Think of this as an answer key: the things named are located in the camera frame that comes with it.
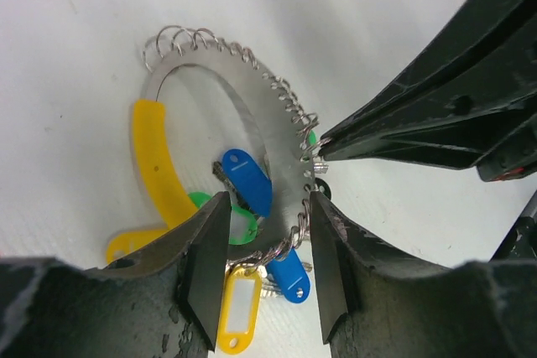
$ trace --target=green key tag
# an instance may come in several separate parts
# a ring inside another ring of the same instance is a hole
[[[192,192],[188,194],[192,203],[200,209],[211,197],[207,193],[203,192]],[[258,222],[251,212],[240,208],[238,205],[232,205],[232,228],[230,229],[229,234],[229,244],[230,245],[244,245],[255,239],[255,236],[258,234]],[[246,225],[241,226],[241,235],[235,234],[233,231],[233,223],[243,223],[246,222]]]

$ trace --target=green plastic piece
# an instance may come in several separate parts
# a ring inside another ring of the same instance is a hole
[[[310,136],[308,136],[308,143],[310,146],[317,143],[317,136],[315,135],[315,132],[310,132]]]
[[[200,209],[207,201],[211,199],[211,196],[203,192],[192,192],[188,194],[192,203]],[[258,234],[258,222],[251,212],[240,208],[238,205],[232,205],[232,214],[242,215],[248,220],[248,229],[246,233],[241,238],[236,238],[235,236],[229,236],[230,245],[244,245],[255,239],[255,236]]]

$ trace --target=blue plastic piece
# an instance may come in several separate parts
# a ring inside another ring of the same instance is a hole
[[[222,168],[250,209],[268,217],[272,208],[272,183],[250,154],[232,148],[222,157]]]
[[[267,265],[267,272],[282,290],[285,299],[293,304],[301,304],[310,295],[310,278],[305,272],[295,249],[282,262],[274,259]]]

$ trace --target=metal coil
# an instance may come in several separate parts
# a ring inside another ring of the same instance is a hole
[[[173,35],[171,36],[171,39],[167,39],[164,36],[164,33],[172,30]],[[187,42],[180,42],[179,38],[183,40],[187,38]],[[165,52],[163,52],[161,47],[161,43],[163,41],[167,42],[169,47]],[[249,63],[252,65],[254,70],[259,69],[258,60],[253,54],[252,50],[248,47],[242,47],[237,42],[228,43],[224,38],[217,37],[212,31],[210,31],[210,29],[188,29],[180,25],[167,25],[163,27],[155,37],[149,39],[143,49],[142,59],[149,72],[154,72],[154,68],[148,62],[147,57],[147,50],[151,44],[154,44],[160,59],[163,59],[168,52],[172,51],[178,52],[180,55],[182,55],[184,52],[182,47],[185,46],[185,43],[190,44],[190,48],[192,50],[198,49],[199,46],[208,48],[211,46],[210,43],[213,43],[213,46],[216,44],[219,51],[227,51],[231,55],[239,55],[242,59],[242,62]],[[310,158],[314,158],[314,160],[319,159],[315,151],[320,146],[327,143],[328,140],[321,139],[315,144],[308,143],[311,132],[319,125],[319,118],[317,114],[305,112],[303,106],[299,103],[297,95],[291,90],[290,84],[286,79],[278,75],[270,75],[269,73],[263,73],[263,78],[265,80],[271,80],[271,88],[274,91],[277,91],[277,97],[282,102],[285,102],[285,110],[292,114],[292,123],[301,123],[303,125],[299,130],[296,131],[296,135],[302,139],[300,142],[300,161],[307,162],[310,161]],[[304,172],[304,176],[314,178],[315,172],[307,169]],[[306,186],[309,193],[311,191],[310,186]],[[304,211],[298,214],[298,225],[292,226],[289,236],[285,237],[277,246],[271,247],[264,254],[260,251],[257,251],[247,258],[241,259],[241,261],[230,262],[230,264],[244,264],[246,261],[251,262],[254,260],[254,264],[248,264],[252,269],[254,269],[268,264],[273,259],[284,260],[293,248],[300,247],[302,241],[305,239],[310,230],[310,201],[303,199],[302,205],[304,206]]]

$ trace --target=yellow key tag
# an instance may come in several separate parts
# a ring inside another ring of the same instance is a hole
[[[226,354],[243,352],[252,343],[261,285],[259,271],[251,268],[235,267],[227,276],[216,338],[218,347]]]

